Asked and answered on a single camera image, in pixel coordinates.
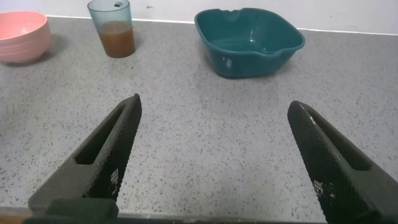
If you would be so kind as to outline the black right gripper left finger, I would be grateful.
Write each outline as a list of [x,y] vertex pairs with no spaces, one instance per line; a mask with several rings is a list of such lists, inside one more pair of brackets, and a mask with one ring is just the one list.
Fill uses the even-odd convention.
[[33,214],[55,199],[117,200],[141,115],[138,94],[122,100],[30,197]]

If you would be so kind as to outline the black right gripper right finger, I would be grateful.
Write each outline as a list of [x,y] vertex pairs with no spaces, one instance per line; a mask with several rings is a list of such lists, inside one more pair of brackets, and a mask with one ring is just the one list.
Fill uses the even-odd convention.
[[287,117],[328,223],[397,223],[397,181],[309,105]]

